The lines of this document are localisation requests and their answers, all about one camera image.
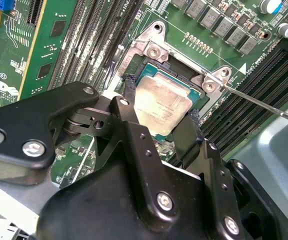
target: motherboard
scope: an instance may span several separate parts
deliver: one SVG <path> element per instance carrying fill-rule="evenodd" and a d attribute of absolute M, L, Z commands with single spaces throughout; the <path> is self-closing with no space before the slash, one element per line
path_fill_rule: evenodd
<path fill-rule="evenodd" d="M 123 94 L 163 161 L 177 167 L 172 131 L 198 110 L 222 156 L 274 117 L 212 79 L 288 106 L 288 0 L 0 0 L 0 107 L 75 81 Z M 94 171 L 94 138 L 56 150 L 60 188 Z"/>

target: black dimm slot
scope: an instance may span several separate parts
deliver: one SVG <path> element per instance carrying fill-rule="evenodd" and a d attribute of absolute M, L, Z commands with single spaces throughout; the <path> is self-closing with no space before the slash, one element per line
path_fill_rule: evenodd
<path fill-rule="evenodd" d="M 279 49 L 276 49 L 271 53 L 271 56 L 266 58 L 265 64 L 258 66 L 259 70 L 256 73 L 251 73 L 237 89 L 245 94 L 248 94 L 253 87 L 255 87 L 267 74 L 267 69 L 273 68 L 278 64 L 281 59 L 286 55 L 285 52 L 282 52 Z M 201 129 L 205 135 L 208 135 L 218 124 L 220 124 L 222 118 L 228 115 L 235 106 L 240 102 L 240 98 L 234 94 L 231 94 L 226 101 L 217 109 L 213 116 L 210 117 L 205 124 L 201 126 Z"/>
<path fill-rule="evenodd" d="M 282 62 L 280 68 L 282 68 L 282 71 L 275 72 L 272 76 L 270 76 L 267 80 L 265 80 L 260 87 L 253 88 L 255 92 L 250 91 L 248 94 L 252 95 L 253 98 L 259 99 L 269 88 L 272 87 L 274 83 L 276 83 L 278 79 L 281 78 L 282 75 L 284 75 L 288 71 L 288 61 Z M 211 133 L 209 133 L 213 136 L 213 138 L 215 138 L 215 136 L 217 137 L 218 135 L 222 135 L 223 133 L 225 133 L 226 129 L 229 129 L 231 125 L 236 126 L 236 124 L 234 124 L 235 121 L 239 119 L 239 117 L 245 113 L 245 109 L 248 109 L 252 104 L 249 101 L 239 103 L 240 104 L 237 105 L 237 109 L 234 110 L 234 115 L 227 114 L 222 118 L 221 121 L 224 127 L 215 128 L 214 131 L 211 131 Z"/>
<path fill-rule="evenodd" d="M 122 10 L 122 6 L 123 6 L 124 1 L 123 0 L 119 0 L 117 2 L 117 4 L 114 6 L 114 9 L 112 10 L 112 13 L 110 12 L 110 17 L 109 20 L 106 22 L 105 27 L 104 27 L 104 31 L 101 33 L 100 39 L 98 40 L 97 45 L 95 46 L 93 52 L 91 53 L 91 58 L 92 59 L 97 59 L 99 56 L 99 53 L 101 52 L 101 50 L 103 49 L 105 43 L 107 42 L 107 40 L 109 39 L 110 34 L 112 33 L 113 28 L 115 27 L 115 24 L 117 22 L 117 16 L 118 14 L 121 12 Z M 83 81 L 88 81 L 88 79 L 90 78 L 90 74 L 93 71 L 93 65 L 89 64 L 88 69 L 86 70 L 86 75 L 84 76 Z M 94 81 L 90 80 L 90 84 L 92 86 L 94 86 Z"/>
<path fill-rule="evenodd" d="M 272 88 L 275 89 L 275 91 L 271 91 L 268 95 L 263 95 L 260 100 L 276 108 L 280 108 L 288 100 L 288 76 L 283 82 L 276 82 Z M 268 117 L 272 115 L 272 113 L 270 113 L 269 111 L 263 110 L 263 108 L 255 104 L 250 103 L 250 105 L 252 110 L 247 112 L 244 119 L 238 121 L 238 127 L 235 127 L 233 132 L 226 132 L 225 136 L 218 135 L 216 140 L 214 141 L 221 149 L 223 155 L 230 151 L 230 148 L 224 146 L 232 146 L 233 143 L 238 143 L 239 140 L 242 141 L 248 134 L 250 134 L 253 130 L 257 129 L 261 125 L 260 123 L 264 122 Z"/>
<path fill-rule="evenodd" d="M 63 62 L 65 59 L 65 56 L 68 54 L 68 50 L 69 50 L 69 45 L 71 43 L 72 40 L 72 36 L 74 34 L 74 30 L 76 29 L 76 26 L 78 24 L 78 20 L 80 19 L 80 15 L 82 14 L 82 10 L 84 8 L 84 5 L 86 3 L 86 0 L 78 0 L 76 6 L 75 6 L 75 10 L 73 12 L 72 18 L 71 18 L 71 22 L 69 24 L 69 27 L 67 29 L 66 35 L 65 35 L 65 39 L 64 39 L 64 43 L 66 43 L 65 49 L 62 49 L 59 51 L 59 55 L 54 67 L 54 71 L 52 74 L 52 77 L 49 81 L 47 90 L 51 90 L 54 89 L 56 87 L 57 84 L 57 80 L 60 74 L 60 69 L 63 66 Z"/>
<path fill-rule="evenodd" d="M 63 68 L 63 71 L 59 75 L 61 86 L 67 84 L 69 79 L 70 79 L 70 76 L 68 73 L 71 69 L 73 62 L 74 62 L 74 59 L 76 56 L 76 50 L 77 50 L 77 47 L 79 46 L 79 43 L 81 41 L 82 34 L 84 33 L 85 28 L 87 26 L 87 23 L 89 22 L 89 20 L 92 16 L 95 5 L 97 4 L 96 2 L 97 1 L 95 1 L 95 0 L 93 0 L 91 2 L 91 5 L 87 8 L 84 17 L 82 18 L 80 28 L 76 34 L 75 44 L 73 45 L 73 48 L 71 49 L 71 52 L 68 55 L 68 59 L 66 61 L 65 67 Z"/>
<path fill-rule="evenodd" d="M 113 5 L 114 5 L 114 1 L 110 1 L 110 5 L 108 6 L 107 11 L 104 15 L 105 20 L 108 18 L 108 15 L 111 12 Z M 85 83 L 88 81 L 87 76 L 89 76 L 91 74 L 91 64 L 90 63 L 92 60 L 92 58 L 91 58 L 92 52 L 94 50 L 94 47 L 98 44 L 99 38 L 102 34 L 102 31 L 103 31 L 105 24 L 106 24 L 106 21 L 104 21 L 104 20 L 101 20 L 98 22 L 95 37 L 93 39 L 93 42 L 91 44 L 91 47 L 90 47 L 89 52 L 88 52 L 87 57 L 86 57 L 87 60 L 82 64 L 81 69 L 79 71 L 79 74 L 76 76 L 76 81 L 78 81 L 78 82 Z"/>
<path fill-rule="evenodd" d="M 276 108 L 281 108 L 284 104 L 288 101 L 288 88 L 284 90 L 283 94 L 286 94 L 286 98 L 279 98 L 277 97 L 276 104 L 274 106 Z M 266 111 L 265 109 L 261 107 L 257 107 L 260 111 L 259 114 L 253 118 L 253 120 L 256 120 L 255 122 L 251 123 L 251 126 L 244 130 L 243 134 L 241 134 L 239 137 L 237 137 L 232 142 L 227 142 L 225 145 L 218 146 L 221 149 L 222 155 L 225 156 L 228 154 L 238 143 L 240 143 L 242 140 L 245 139 L 252 131 L 255 131 L 261 124 L 263 124 L 269 117 L 271 117 L 273 114 L 269 111 Z"/>
<path fill-rule="evenodd" d="M 123 43 L 123 40 L 126 37 L 127 32 L 129 31 L 131 25 L 133 24 L 135 17 L 140 10 L 143 0 L 139 1 L 133 1 L 131 4 L 127 6 L 127 9 L 125 10 L 126 14 L 124 16 L 128 16 L 129 13 L 132 13 L 130 17 L 124 17 L 122 24 L 119 26 L 118 30 L 116 31 L 118 35 L 115 37 L 114 41 L 112 41 L 114 44 L 111 44 L 110 49 L 107 51 L 107 54 L 105 55 L 105 59 L 102 61 L 101 66 L 99 68 L 98 76 L 99 78 L 96 78 L 96 89 L 100 89 L 101 85 L 103 85 L 103 80 L 105 77 L 105 71 L 104 69 L 107 69 L 110 64 L 112 63 L 114 54 L 116 50 L 118 49 L 118 46 Z"/>
<path fill-rule="evenodd" d="M 93 1 L 93 5 L 91 6 L 91 14 L 90 14 L 90 19 L 85 27 L 85 31 L 83 32 L 83 36 L 80 39 L 80 42 L 77 45 L 77 50 L 80 52 L 80 55 L 83 54 L 83 50 L 86 46 L 87 41 L 89 40 L 92 30 L 94 30 L 94 25 L 97 20 L 99 20 L 99 16 L 101 13 L 101 10 L 103 9 L 104 6 L 104 0 L 100 1 Z M 74 59 L 69 67 L 69 71 L 67 72 L 66 76 L 64 77 L 65 79 L 65 84 L 72 83 L 76 80 L 76 70 L 77 66 L 80 62 L 80 58 L 77 56 L 77 54 L 74 54 Z"/>

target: capacitor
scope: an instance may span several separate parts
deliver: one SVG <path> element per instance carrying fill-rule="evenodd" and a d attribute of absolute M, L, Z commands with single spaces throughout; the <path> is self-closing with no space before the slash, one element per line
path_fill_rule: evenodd
<path fill-rule="evenodd" d="M 279 35 L 288 39 L 288 23 L 282 23 L 278 26 L 277 32 Z"/>
<path fill-rule="evenodd" d="M 282 0 L 262 0 L 259 10 L 263 14 L 276 14 L 282 7 Z"/>

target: robotic arm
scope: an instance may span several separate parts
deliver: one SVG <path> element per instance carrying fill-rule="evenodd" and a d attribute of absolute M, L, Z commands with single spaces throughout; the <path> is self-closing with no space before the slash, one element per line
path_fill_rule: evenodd
<path fill-rule="evenodd" d="M 246 166 L 223 164 L 194 113 L 172 133 L 191 174 L 161 162 L 132 102 L 74 82 L 0 108 L 0 191 L 38 216 L 38 240 L 288 239 L 287 218 Z M 55 148 L 81 133 L 95 137 L 95 172 L 54 190 Z"/>

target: blue connector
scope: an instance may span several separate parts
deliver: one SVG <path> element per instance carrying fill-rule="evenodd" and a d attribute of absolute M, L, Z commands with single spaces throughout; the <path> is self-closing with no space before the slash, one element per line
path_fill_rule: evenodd
<path fill-rule="evenodd" d="M 10 11 L 15 7 L 15 0 L 0 0 L 0 9 L 2 11 Z"/>

